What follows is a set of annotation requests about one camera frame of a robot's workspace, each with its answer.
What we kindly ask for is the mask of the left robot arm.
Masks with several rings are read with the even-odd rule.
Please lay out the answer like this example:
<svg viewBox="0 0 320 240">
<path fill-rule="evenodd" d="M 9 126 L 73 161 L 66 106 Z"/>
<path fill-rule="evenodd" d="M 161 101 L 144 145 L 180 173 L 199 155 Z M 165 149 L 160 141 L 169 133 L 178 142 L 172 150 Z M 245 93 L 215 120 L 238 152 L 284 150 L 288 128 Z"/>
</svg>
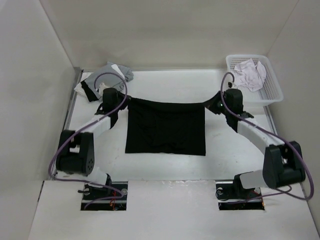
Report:
<svg viewBox="0 0 320 240">
<path fill-rule="evenodd" d="M 95 164 L 95 142 L 110 130 L 118 120 L 118 112 L 124 110 L 131 97 L 115 88 L 103 91 L 102 103 L 93 118 L 78 130 L 63 130 L 60 134 L 55 159 L 54 177 L 60 181 L 83 182 L 95 187 L 100 199 L 108 199 L 115 190 L 110 175 Z"/>
</svg>

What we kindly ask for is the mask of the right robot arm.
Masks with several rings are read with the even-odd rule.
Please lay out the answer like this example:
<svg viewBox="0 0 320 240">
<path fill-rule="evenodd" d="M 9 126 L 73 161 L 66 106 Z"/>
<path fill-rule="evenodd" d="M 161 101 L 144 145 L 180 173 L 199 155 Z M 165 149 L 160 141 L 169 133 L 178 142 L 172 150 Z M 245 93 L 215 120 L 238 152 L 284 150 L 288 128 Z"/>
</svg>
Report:
<svg viewBox="0 0 320 240">
<path fill-rule="evenodd" d="M 216 115 L 224 115 L 226 123 L 236 133 L 248 139 L 263 154 L 260 170 L 234 176 L 232 192 L 243 199 L 256 188 L 277 189 L 304 182 L 301 147 L 296 141 L 286 143 L 258 125 L 255 117 L 244 111 L 243 94 L 238 89 L 219 91 L 204 102 L 204 107 Z"/>
</svg>

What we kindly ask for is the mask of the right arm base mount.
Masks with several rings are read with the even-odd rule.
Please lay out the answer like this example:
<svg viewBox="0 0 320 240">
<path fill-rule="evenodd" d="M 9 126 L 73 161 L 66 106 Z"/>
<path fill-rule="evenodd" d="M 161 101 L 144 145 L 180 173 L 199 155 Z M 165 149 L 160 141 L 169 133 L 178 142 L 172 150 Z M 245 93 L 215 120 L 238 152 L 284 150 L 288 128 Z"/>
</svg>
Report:
<svg viewBox="0 0 320 240">
<path fill-rule="evenodd" d="M 221 211 L 265 210 L 260 188 L 237 188 L 233 181 L 217 181 L 215 196 Z"/>
</svg>

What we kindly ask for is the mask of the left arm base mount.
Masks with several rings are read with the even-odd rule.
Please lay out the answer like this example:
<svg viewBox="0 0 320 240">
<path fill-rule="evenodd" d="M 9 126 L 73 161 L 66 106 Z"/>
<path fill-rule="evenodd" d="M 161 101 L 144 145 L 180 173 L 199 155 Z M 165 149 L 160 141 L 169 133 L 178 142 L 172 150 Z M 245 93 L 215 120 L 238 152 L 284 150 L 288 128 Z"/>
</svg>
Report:
<svg viewBox="0 0 320 240">
<path fill-rule="evenodd" d="M 118 181 L 112 182 L 111 186 L 122 192 L 122 198 L 120 198 L 120 193 L 112 189 L 85 184 L 83 189 L 77 191 L 82 196 L 80 210 L 125 211 L 127 209 L 129 183 Z"/>
</svg>

